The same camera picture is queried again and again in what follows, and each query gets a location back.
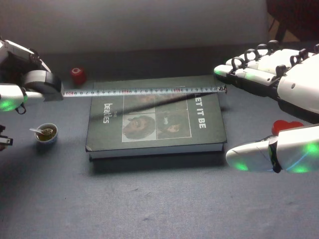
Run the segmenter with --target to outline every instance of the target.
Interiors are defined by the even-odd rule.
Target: book
[[[97,82],[95,89],[207,87],[209,76]],[[86,140],[90,160],[222,151],[227,141],[218,95],[93,97]]]

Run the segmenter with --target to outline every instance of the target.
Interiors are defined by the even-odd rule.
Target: gray tablecloth
[[[225,149],[295,120],[269,98],[228,87],[220,103]],[[318,173],[240,172],[224,154],[90,163],[90,99],[2,113],[14,146],[0,152],[1,239],[317,239]],[[52,122],[58,141],[36,146],[28,129]]]

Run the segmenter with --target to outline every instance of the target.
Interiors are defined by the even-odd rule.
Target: photo grid
[[[186,94],[123,97],[122,142],[191,137]]]

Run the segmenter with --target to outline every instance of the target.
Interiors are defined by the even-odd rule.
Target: spoon
[[[46,128],[46,129],[36,129],[36,128],[30,128],[31,131],[41,133],[43,135],[50,135],[53,132],[53,129],[51,128]]]

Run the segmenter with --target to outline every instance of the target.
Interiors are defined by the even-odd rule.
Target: red bottle cap
[[[71,70],[71,77],[76,85],[82,85],[84,82],[86,82],[86,75],[84,69],[81,67],[73,68]]]
[[[287,122],[285,120],[278,120],[274,122],[271,132],[273,133],[273,135],[278,136],[280,131],[290,128],[298,128],[302,126],[304,126],[304,124],[298,121]]]

